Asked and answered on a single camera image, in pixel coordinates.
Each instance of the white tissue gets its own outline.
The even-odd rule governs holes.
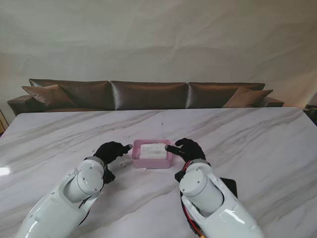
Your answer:
[[[143,144],[141,145],[140,159],[166,159],[165,144]]]

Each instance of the throw pillow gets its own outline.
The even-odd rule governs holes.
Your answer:
[[[35,100],[44,103],[49,108],[74,108],[76,104],[58,85],[47,87],[22,86]]]
[[[239,87],[223,108],[252,108],[261,102],[273,90],[252,91]]]

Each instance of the sofa cushion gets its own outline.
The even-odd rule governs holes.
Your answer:
[[[58,85],[47,87],[22,86],[35,100],[45,104],[48,108],[76,107],[76,104]]]
[[[58,113],[58,112],[94,112],[94,111],[103,111],[99,108],[56,108],[45,110],[45,113]]]
[[[273,90],[252,91],[240,87],[223,108],[253,108],[271,92],[273,92]]]
[[[264,83],[188,83],[186,108],[221,108],[239,87],[262,90]]]
[[[186,83],[112,81],[116,110],[184,109]]]
[[[70,99],[82,108],[113,110],[111,85],[108,81],[64,81],[52,79],[30,79],[31,86],[46,87],[57,84]]]

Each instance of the brown leather sofa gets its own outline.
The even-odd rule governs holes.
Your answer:
[[[48,109],[32,96],[8,101],[15,115],[35,112],[221,108],[238,87],[263,90],[264,83],[148,83],[123,81],[61,81],[30,79],[31,86],[59,85],[76,108]],[[257,107],[282,107],[283,102],[266,97]]]

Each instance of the sofa backrest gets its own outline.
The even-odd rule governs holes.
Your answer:
[[[186,108],[222,108],[239,87],[263,90],[265,83],[188,83]]]
[[[29,79],[31,86],[46,87],[57,84],[70,99],[81,108],[114,110],[111,84],[109,81],[65,81],[52,79]]]
[[[186,83],[112,81],[116,110],[181,109],[186,106]]]
[[[155,110],[221,108],[238,87],[263,90],[264,83],[149,83],[30,79],[31,86],[59,85],[82,108]]]

